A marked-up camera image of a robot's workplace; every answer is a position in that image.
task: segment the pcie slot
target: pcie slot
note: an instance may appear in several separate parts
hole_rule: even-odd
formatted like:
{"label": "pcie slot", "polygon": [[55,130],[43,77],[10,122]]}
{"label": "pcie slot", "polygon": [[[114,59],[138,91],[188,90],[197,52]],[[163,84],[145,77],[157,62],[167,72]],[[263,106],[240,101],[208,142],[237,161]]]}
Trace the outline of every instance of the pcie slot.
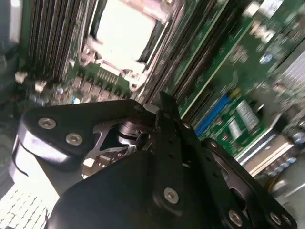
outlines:
{"label": "pcie slot", "polygon": [[232,100],[230,99],[228,94],[225,94],[212,108],[209,114],[200,122],[198,128],[196,128],[196,135],[200,136],[207,127],[214,121],[214,119],[218,116],[218,114],[224,109],[224,107],[230,103]]}
{"label": "pcie slot", "polygon": [[183,120],[191,124],[213,94],[214,90],[212,88],[206,88],[185,114]]}
{"label": "pcie slot", "polygon": [[56,29],[58,26],[58,20],[59,20],[59,14],[60,14],[63,4],[64,4],[64,1],[58,0],[54,7],[54,15],[52,17],[51,30],[50,30],[50,34],[49,34],[49,38],[48,38],[48,47],[47,47],[47,52],[45,55],[45,66],[44,66],[45,72],[47,72],[49,70],[50,61],[51,61],[51,53],[53,51],[53,44],[54,44],[54,39],[55,39],[54,34],[56,33]]}

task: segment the black metal bracket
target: black metal bracket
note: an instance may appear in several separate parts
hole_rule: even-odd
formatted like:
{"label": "black metal bracket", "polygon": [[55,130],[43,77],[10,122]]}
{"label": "black metal bracket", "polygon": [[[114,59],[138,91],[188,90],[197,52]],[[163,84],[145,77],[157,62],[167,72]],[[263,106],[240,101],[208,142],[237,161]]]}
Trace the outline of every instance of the black metal bracket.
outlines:
{"label": "black metal bracket", "polygon": [[[109,136],[110,130],[122,130],[123,124],[121,135],[135,138],[137,132],[146,132],[151,136],[147,144],[139,144],[142,145],[139,150],[150,151],[152,183],[147,208],[151,214],[156,209],[161,217],[166,215],[169,219],[188,214],[184,179],[187,167],[192,174],[190,183],[207,209],[204,213],[210,225],[206,228],[296,228],[291,215],[219,144],[212,139],[199,141],[193,128],[181,121],[174,98],[160,93],[159,107],[156,115],[133,100],[34,109],[21,119],[18,143],[55,169],[73,171],[79,169],[86,156],[96,156],[92,151],[94,128],[99,127],[103,144],[105,138],[117,139]],[[39,126],[43,117],[54,120],[56,126],[52,129]],[[70,133],[81,136],[82,143],[69,144],[66,136]],[[234,190],[244,199],[245,208],[240,206]]]}

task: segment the motherboard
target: motherboard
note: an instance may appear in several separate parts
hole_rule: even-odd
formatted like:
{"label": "motherboard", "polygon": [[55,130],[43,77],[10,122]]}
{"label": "motherboard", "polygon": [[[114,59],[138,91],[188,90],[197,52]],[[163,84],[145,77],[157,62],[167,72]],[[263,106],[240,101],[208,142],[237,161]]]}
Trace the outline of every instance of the motherboard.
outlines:
{"label": "motherboard", "polygon": [[304,38],[303,0],[24,0],[18,106],[165,91],[200,140],[275,176],[305,143]]}

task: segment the black mount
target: black mount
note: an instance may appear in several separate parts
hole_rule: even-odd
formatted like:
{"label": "black mount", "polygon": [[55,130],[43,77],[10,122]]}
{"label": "black mount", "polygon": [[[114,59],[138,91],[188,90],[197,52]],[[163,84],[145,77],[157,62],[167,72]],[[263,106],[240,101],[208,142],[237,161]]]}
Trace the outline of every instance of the black mount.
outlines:
{"label": "black mount", "polygon": [[[113,147],[106,139],[118,139],[113,130],[122,130],[122,124],[120,138],[138,147],[66,191],[48,228],[297,228],[217,142],[198,140],[181,121],[175,99],[160,93],[159,108],[152,114],[133,100],[121,100],[44,107],[23,115],[13,153],[22,147],[62,173],[96,156],[92,133],[97,125],[103,148]],[[56,127],[41,128],[43,117]],[[69,144],[70,133],[81,136],[82,143]],[[150,137],[143,142],[137,133]]]}

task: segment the metal frame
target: metal frame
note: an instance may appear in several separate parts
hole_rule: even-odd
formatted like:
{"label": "metal frame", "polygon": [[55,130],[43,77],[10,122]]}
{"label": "metal frame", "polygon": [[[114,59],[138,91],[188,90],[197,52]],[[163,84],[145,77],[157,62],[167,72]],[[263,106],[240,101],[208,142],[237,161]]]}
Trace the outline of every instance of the metal frame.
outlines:
{"label": "metal frame", "polygon": [[[123,169],[124,166],[138,171],[142,169],[138,175],[141,179],[133,177],[128,179],[133,183],[130,183],[131,187],[135,184],[137,187],[145,187],[145,196],[147,195],[142,199],[142,195],[135,196],[132,191],[125,192],[125,204],[134,208],[134,214],[143,214],[142,211],[138,212],[139,207],[135,206],[144,204],[152,217],[158,216],[162,219],[157,223],[159,226],[168,220],[173,220],[178,225],[187,225],[190,223],[188,215],[191,214],[189,217],[197,220],[200,228],[297,227],[292,216],[219,144],[212,139],[205,139],[203,142],[198,140],[191,126],[181,121],[173,97],[160,93],[159,108],[155,115],[146,111],[137,102],[125,100],[43,107],[28,111],[20,122],[13,149],[11,175],[15,181],[22,175],[30,182],[35,180],[49,190],[47,194],[51,193],[53,197],[61,196],[61,201],[56,204],[52,213],[55,216],[51,216],[50,221],[57,227],[58,223],[62,222],[60,228],[65,228],[63,225],[66,223],[69,224],[64,216],[58,220],[61,211],[67,212],[69,208],[79,208],[78,211],[83,211],[81,206],[70,199],[75,194],[77,198],[86,195],[79,192],[80,188],[87,191],[102,188],[101,192],[110,193],[118,192],[120,187],[128,190],[129,186],[125,184],[120,186],[116,180],[112,181],[110,178],[127,173],[127,170]],[[56,126],[53,129],[42,128],[38,124],[38,120],[42,117],[54,120]],[[117,136],[113,135],[115,132],[110,130],[117,128],[119,123],[125,123],[124,126],[128,127],[124,129],[124,134],[120,134],[121,138],[134,136],[134,130],[146,132],[151,137],[145,142],[141,142],[141,138],[138,137],[135,141],[138,146],[136,152],[94,176],[78,182],[81,179],[80,168],[84,158],[94,158],[101,153],[99,149],[91,150],[94,147],[92,145],[94,126],[99,124],[98,130],[102,134],[98,145],[109,148],[111,146],[107,145],[106,138],[117,139]],[[66,136],[71,133],[79,135],[82,143],[76,146],[67,142]],[[79,137],[71,138],[70,141],[77,142],[79,139]],[[137,160],[145,163],[132,165]],[[186,169],[192,177],[188,180],[185,180]],[[112,187],[115,183],[118,189],[108,190],[106,186],[101,187],[96,183],[99,177],[101,178],[99,184],[108,182]],[[147,186],[143,186],[143,180],[149,181]],[[190,199],[190,192],[200,193],[197,201],[203,201],[204,211],[202,209],[194,211],[190,208],[189,202],[193,201]],[[94,199],[91,194],[89,195],[86,199]],[[106,196],[106,198],[114,198],[114,201],[116,197]],[[245,207],[240,206],[240,201],[245,203]],[[110,204],[120,211],[124,208],[120,204],[114,206],[111,201]],[[102,210],[102,206],[100,207],[101,209],[97,207],[91,214],[97,214],[101,218],[103,213],[98,212]],[[196,214],[201,214],[205,220],[201,222]],[[82,223],[88,220],[86,217],[76,218],[75,220],[80,220]],[[135,221],[127,220],[130,227],[135,225]],[[155,228],[156,225],[152,226],[150,218],[145,217],[145,220],[145,223],[150,225],[147,228]]]}

